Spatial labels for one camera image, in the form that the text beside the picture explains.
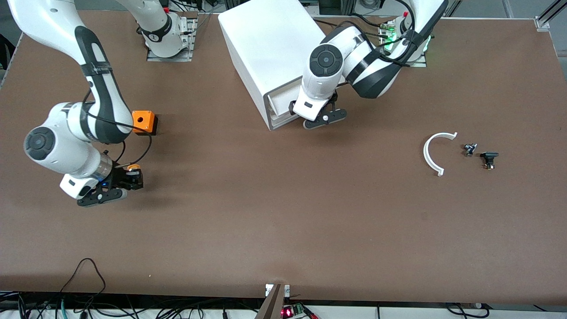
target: white robotic arm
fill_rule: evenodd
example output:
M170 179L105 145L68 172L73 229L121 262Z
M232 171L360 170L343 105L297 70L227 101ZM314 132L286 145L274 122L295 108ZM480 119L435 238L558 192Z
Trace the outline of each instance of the white robotic arm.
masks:
M403 39L387 57L355 26L337 27L312 51L303 72L299 97L291 108L306 119L305 128L346 117L345 110L335 109L335 89L341 76L363 98L377 98L390 88L402 66L431 34L448 0L408 0L408 3L413 13L408 18L415 21L410 23L412 28L402 30ZM329 104L333 109L324 110Z
M179 17L167 15L157 0L119 2L135 16L156 55L175 55L183 48L183 36L187 35L180 33ZM9 0L9 5L26 35L67 54L81 66L95 98L94 102L55 105L46 121L26 137L27 156L64 174L60 187L81 206L122 199L126 190L142 188L140 169L116 167L91 144L123 142L133 121L104 49L81 21L73 0Z

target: white plastic hook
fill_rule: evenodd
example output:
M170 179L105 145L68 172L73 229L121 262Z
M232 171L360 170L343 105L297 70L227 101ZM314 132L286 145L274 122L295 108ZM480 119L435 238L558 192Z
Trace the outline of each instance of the white plastic hook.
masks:
M443 176L443 172L445 171L444 168L440 167L439 165L435 164L435 162L431 159L431 156L429 155L429 142L431 142L432 139L436 138L436 137L444 137L444 138L448 138L449 140L453 140L454 138L457 137L457 132L455 132L455 134L451 134L451 133L437 133L437 134L433 134L428 140L427 142L425 142L424 145L424 157L425 157L425 161L427 162L427 164L434 170L437 171L437 176Z

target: orange box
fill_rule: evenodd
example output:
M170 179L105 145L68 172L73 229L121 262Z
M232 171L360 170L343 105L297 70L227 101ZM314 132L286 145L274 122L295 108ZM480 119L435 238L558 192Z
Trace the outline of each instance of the orange box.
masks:
M151 135L155 135L158 118L152 111L132 111L132 120L134 121L134 133L138 135L145 135L144 132L139 129L147 131Z

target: white box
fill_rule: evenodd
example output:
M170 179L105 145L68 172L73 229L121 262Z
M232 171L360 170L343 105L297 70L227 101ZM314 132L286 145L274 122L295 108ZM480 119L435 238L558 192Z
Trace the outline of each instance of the white box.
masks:
M271 130L296 119L303 68L325 37L298 0L250 0L219 15L232 63Z

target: brown table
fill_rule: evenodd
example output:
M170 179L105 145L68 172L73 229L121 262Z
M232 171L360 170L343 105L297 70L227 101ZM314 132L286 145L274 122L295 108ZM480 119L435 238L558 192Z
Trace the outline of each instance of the brown table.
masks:
M127 12L81 17L130 109L159 115L146 187L79 208L26 157L28 131L87 86L25 37L0 93L0 289L58 291L92 257L107 292L261 297L285 282L304 299L567 305L567 85L532 21L442 20L428 67L381 98L345 86L346 120L269 132L216 16L184 64L145 62ZM455 131L430 147L437 177L423 144ZM126 159L147 143L127 142ZM496 169L463 156L469 142L500 152ZM88 266L69 288L99 287Z

